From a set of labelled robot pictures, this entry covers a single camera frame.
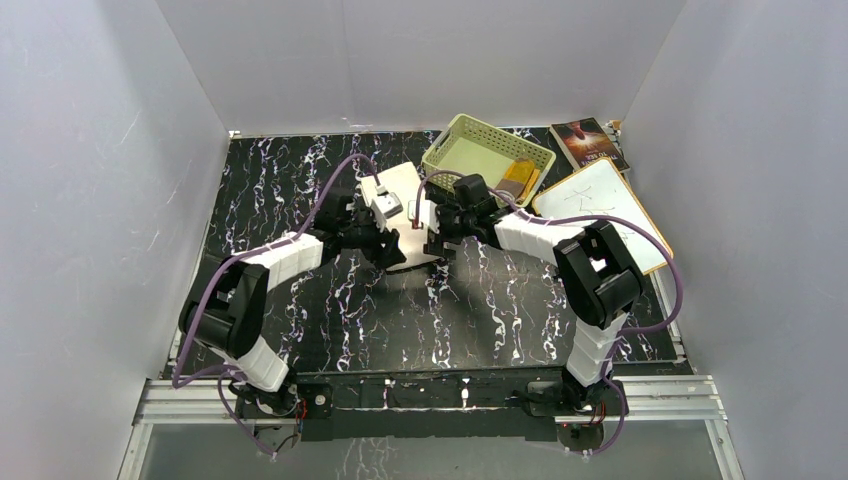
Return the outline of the brown and yellow towel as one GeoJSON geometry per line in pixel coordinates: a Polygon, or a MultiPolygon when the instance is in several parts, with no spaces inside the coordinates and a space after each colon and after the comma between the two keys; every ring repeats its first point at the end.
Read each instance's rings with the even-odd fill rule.
{"type": "Polygon", "coordinates": [[[523,201],[537,183],[541,170],[529,159],[514,161],[494,189],[515,203],[523,201]]]}

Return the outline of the light green plastic basket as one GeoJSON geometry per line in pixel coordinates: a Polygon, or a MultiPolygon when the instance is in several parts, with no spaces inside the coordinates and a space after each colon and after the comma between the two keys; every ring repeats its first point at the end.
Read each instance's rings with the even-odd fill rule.
{"type": "Polygon", "coordinates": [[[535,183],[517,202],[528,206],[556,160],[554,151],[533,141],[490,125],[464,113],[456,115],[422,156],[424,172],[430,181],[451,193],[452,178],[435,176],[437,170],[456,171],[464,175],[479,174],[486,185],[494,188],[516,161],[527,160],[539,171],[535,183]]]}

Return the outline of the cream white towel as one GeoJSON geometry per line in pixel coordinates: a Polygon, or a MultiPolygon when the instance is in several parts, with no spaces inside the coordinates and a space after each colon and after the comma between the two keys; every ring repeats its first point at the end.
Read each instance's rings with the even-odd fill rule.
{"type": "Polygon", "coordinates": [[[381,186],[389,194],[398,197],[400,212],[387,220],[389,230],[399,233],[398,246],[406,261],[385,267],[387,272],[404,271],[421,265],[435,262],[438,257],[428,255],[423,251],[427,242],[427,232],[423,229],[413,229],[409,214],[415,205],[415,194],[421,182],[421,177],[412,162],[404,162],[379,173],[381,186]]]}

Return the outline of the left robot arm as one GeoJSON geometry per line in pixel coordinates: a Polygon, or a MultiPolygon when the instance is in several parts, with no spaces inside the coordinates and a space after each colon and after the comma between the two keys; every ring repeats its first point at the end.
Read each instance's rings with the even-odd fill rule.
{"type": "Polygon", "coordinates": [[[186,343],[223,359],[238,398],[290,415],[299,400],[291,367],[262,336],[269,292],[344,250],[361,251],[381,269],[404,263],[400,233],[389,226],[402,211],[399,197],[384,188],[363,203],[350,190],[331,188],[299,230],[246,253],[205,255],[178,320],[186,343]]]}

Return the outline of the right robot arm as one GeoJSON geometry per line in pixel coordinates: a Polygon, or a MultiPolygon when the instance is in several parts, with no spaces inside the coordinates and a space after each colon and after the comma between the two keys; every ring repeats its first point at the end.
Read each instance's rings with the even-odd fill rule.
{"type": "Polygon", "coordinates": [[[447,257],[449,245],[472,237],[556,269],[567,305],[577,317],[575,334],[558,380],[530,382],[514,393],[525,409],[532,415],[587,414],[610,391],[624,401],[622,387],[612,377],[612,358],[645,282],[615,226],[597,217],[570,233],[493,192],[478,174],[457,176],[450,198],[429,200],[424,190],[419,186],[411,202],[410,221],[427,233],[425,253],[447,257]]]}

